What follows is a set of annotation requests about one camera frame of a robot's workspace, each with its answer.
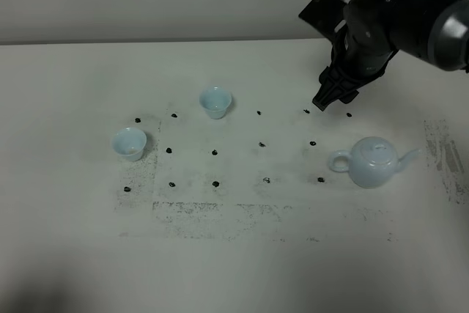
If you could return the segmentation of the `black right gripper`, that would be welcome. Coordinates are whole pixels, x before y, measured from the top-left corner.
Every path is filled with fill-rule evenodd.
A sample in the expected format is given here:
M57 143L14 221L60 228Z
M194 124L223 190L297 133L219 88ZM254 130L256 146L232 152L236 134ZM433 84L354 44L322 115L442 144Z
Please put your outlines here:
M321 72L312 103L324 111L331 103L351 103L358 88L383 75L395 54L386 34L384 0L311 0L298 17L332 44L331 63Z

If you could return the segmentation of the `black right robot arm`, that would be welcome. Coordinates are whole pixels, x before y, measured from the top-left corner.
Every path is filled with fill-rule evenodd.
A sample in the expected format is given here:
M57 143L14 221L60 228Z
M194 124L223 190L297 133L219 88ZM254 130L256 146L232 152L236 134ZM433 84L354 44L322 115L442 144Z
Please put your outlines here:
M468 0L311 0L299 14L332 44L312 103L321 111L378 79L399 52L468 69Z

